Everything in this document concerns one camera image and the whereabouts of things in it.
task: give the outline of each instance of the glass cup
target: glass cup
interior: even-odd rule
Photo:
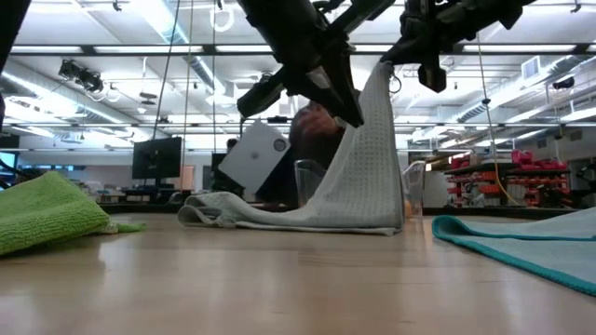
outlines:
[[[311,159],[294,162],[299,207],[306,205],[308,200],[315,194],[326,172],[325,168]]]

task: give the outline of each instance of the wooden tabletop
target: wooden tabletop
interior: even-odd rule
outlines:
[[[0,259],[2,335],[594,334],[596,299],[433,238],[183,228]]]

